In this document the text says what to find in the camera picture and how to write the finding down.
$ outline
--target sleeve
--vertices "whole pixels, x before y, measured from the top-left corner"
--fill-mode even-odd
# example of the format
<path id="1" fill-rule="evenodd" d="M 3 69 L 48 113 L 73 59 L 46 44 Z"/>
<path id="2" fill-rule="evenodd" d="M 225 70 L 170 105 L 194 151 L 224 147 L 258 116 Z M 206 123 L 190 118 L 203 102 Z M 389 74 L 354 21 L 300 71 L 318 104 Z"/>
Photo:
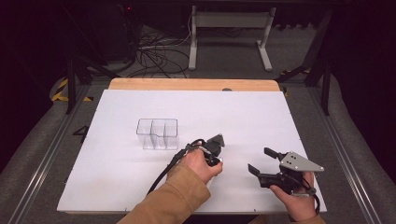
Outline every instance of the sleeve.
<path id="1" fill-rule="evenodd" d="M 315 216 L 312 218 L 309 218 L 304 221 L 299 221 L 299 222 L 291 222 L 292 224 L 326 224 L 324 220 L 319 216 Z"/>
<path id="2" fill-rule="evenodd" d="M 189 167 L 178 164 L 166 182 L 152 191 L 119 224 L 182 223 L 210 198 L 201 178 Z"/>

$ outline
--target white table surface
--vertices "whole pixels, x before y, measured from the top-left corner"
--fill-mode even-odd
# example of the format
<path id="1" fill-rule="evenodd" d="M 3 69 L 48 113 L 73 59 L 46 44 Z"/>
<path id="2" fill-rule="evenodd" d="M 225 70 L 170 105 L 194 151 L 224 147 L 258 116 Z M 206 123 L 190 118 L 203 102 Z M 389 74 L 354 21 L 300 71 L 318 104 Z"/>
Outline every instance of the white table surface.
<path id="1" fill-rule="evenodd" d="M 279 161 L 265 155 L 264 147 L 306 157 L 281 91 L 122 90 L 104 91 L 58 211 L 125 213 L 144 199 L 178 150 L 143 149 L 135 133 L 139 119 L 177 119 L 179 149 L 223 134 L 223 172 L 208 183 L 212 197 L 196 214 L 286 212 L 248 171 L 250 163 L 262 173 L 279 172 Z"/>

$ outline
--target clear plastic container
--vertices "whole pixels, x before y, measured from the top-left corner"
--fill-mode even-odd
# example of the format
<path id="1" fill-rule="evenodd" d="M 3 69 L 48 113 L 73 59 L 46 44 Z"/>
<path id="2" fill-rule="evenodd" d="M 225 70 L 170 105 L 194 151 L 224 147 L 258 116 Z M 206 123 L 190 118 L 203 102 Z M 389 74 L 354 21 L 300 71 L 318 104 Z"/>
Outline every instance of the clear plastic container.
<path id="1" fill-rule="evenodd" d="M 177 119 L 140 119 L 136 129 L 143 149 L 177 149 Z"/>

